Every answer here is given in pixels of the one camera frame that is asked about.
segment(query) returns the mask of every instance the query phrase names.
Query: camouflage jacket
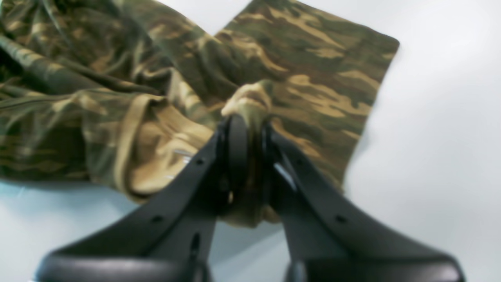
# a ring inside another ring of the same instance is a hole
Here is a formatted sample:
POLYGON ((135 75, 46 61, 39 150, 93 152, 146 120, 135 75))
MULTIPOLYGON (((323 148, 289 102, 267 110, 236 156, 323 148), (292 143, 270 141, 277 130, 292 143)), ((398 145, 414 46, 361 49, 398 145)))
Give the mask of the camouflage jacket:
MULTIPOLYGON (((2 0, 0 13, 0 177, 88 180, 137 202, 235 112, 253 137, 270 118, 342 187, 398 49, 295 0, 253 0, 215 36, 155 0, 2 0)), ((223 220, 277 220, 246 201, 223 220)))

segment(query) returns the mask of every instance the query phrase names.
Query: camouflage fabric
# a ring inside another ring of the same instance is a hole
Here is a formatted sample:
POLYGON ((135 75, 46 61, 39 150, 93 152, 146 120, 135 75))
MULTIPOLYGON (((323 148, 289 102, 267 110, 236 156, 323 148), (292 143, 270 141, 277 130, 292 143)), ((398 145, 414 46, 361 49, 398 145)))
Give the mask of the camouflage fabric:
MULTIPOLYGON (((398 42, 294 0, 211 36, 154 0, 2 0, 0 177, 90 180, 144 202, 224 115, 265 118, 342 187, 398 42)), ((249 180, 223 220, 277 218, 249 180)))

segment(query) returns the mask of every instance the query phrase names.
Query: white backdrop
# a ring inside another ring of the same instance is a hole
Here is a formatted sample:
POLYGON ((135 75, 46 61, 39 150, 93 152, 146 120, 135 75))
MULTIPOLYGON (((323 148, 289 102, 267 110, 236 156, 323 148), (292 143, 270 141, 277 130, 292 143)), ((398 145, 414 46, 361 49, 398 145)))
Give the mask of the white backdrop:
MULTIPOLYGON (((163 0, 210 33, 248 0, 163 0)), ((347 172, 350 198, 385 224, 455 255, 468 281, 501 281, 501 2, 304 0, 397 38, 401 48, 347 172)), ((0 281, 134 208, 86 184, 0 183, 0 281)), ((279 225, 219 224, 219 282, 280 282, 279 225)))

